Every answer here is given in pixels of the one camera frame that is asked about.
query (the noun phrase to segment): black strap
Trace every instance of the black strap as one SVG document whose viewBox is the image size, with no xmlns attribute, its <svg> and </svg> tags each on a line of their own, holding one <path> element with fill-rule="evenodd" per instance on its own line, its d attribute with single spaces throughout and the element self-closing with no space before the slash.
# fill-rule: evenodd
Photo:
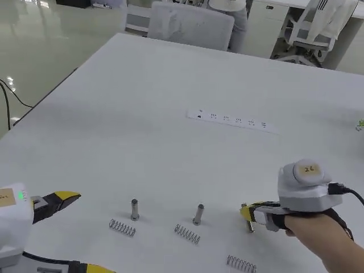
<svg viewBox="0 0 364 273">
<path fill-rule="evenodd" d="M 338 224 L 348 233 L 350 238 L 352 240 L 354 240 L 353 233 L 348 228 L 346 222 L 339 216 L 339 214 L 337 214 L 337 212 L 334 209 L 331 208 L 331 209 L 328 209 L 328 210 L 325 210 L 325 211 L 319 212 L 319 213 L 327 215 L 330 218 L 334 219 L 336 222 L 338 222 Z M 294 216 L 294 217 L 309 218 L 309 217 L 313 217 L 319 213 L 317 213 L 317 212 L 295 212 L 295 213 L 292 213 L 289 215 Z M 289 230 L 289 228 L 287 228 L 284 223 L 285 216 L 286 215 L 272 214 L 272 220 L 273 220 L 273 223 L 280 229 Z"/>
</svg>

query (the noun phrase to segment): finger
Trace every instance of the finger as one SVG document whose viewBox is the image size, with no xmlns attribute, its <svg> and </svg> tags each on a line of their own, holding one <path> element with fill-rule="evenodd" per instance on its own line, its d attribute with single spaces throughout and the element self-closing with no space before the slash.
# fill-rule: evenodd
<svg viewBox="0 0 364 273">
<path fill-rule="evenodd" d="M 291 232 L 290 230 L 286 230 L 286 235 L 288 237 L 295 237 L 295 234 L 293 232 Z"/>
</svg>

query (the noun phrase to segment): white chair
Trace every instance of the white chair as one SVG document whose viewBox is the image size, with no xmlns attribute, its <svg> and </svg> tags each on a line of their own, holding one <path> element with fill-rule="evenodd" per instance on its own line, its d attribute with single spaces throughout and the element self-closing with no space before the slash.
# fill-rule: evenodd
<svg viewBox="0 0 364 273">
<path fill-rule="evenodd" d="M 226 51 L 234 18 L 213 10 L 153 2 L 148 38 Z"/>
<path fill-rule="evenodd" d="M 316 12 L 322 12 L 323 7 L 326 5 L 325 2 L 327 3 L 327 0 L 310 0 L 299 19 L 293 18 L 290 14 L 287 15 L 286 20 L 283 23 L 281 36 L 284 37 L 286 43 L 290 47 L 296 47 L 296 54 L 278 58 L 277 60 L 293 61 L 297 64 L 316 66 L 317 62 L 316 64 L 311 62 L 306 59 L 304 55 L 317 56 L 317 53 L 319 55 L 326 55 L 333 49 L 336 38 L 319 34 L 314 41 L 309 39 L 309 33 Z M 354 12 L 355 8 L 356 5 L 353 7 L 351 14 Z M 345 20 L 342 27 L 344 27 L 348 20 Z"/>
</svg>

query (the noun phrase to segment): handwritten number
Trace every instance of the handwritten number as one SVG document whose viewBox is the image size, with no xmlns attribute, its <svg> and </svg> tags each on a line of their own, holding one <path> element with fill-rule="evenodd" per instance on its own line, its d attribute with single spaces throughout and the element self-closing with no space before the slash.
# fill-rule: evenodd
<svg viewBox="0 0 364 273">
<path fill-rule="evenodd" d="M 312 166 L 309 166 L 309 168 L 308 167 L 305 167 L 305 172 L 313 172 L 315 169 L 312 167 Z"/>
</svg>

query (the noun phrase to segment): hand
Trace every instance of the hand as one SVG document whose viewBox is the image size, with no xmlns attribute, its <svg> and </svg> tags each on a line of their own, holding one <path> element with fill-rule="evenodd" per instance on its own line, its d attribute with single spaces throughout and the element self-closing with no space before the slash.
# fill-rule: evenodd
<svg viewBox="0 0 364 273">
<path fill-rule="evenodd" d="M 363 273 L 364 250 L 356 245 L 343 227 L 332 217 L 317 214 L 302 218 L 286 216 L 288 236 L 296 236 L 310 251 L 321 258 L 331 273 Z"/>
</svg>

